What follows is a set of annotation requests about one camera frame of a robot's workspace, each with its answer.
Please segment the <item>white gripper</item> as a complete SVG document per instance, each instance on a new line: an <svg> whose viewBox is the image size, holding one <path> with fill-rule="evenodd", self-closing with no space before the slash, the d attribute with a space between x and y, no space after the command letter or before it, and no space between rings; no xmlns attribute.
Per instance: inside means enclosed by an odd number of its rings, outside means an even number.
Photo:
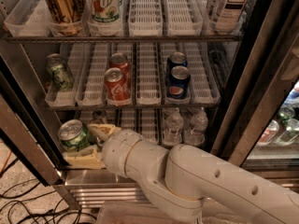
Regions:
<svg viewBox="0 0 299 224"><path fill-rule="evenodd" d="M88 128L93 136L105 141L102 153L97 145L93 145L80 151L65 152L64 159L75 168L104 169L106 166L111 173L126 176L126 160L143 136L129 129L121 130L113 124L91 123Z"/></svg>

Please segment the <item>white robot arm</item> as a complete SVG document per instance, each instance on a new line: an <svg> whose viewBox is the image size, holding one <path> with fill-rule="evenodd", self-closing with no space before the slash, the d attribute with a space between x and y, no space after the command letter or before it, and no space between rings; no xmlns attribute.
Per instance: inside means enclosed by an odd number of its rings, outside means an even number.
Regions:
<svg viewBox="0 0 299 224"><path fill-rule="evenodd" d="M166 149L114 125L90 124L88 129L104 141L106 168L133 179L174 220L196 220L208 197L252 224L298 224L298 193L202 149L183 144Z"/></svg>

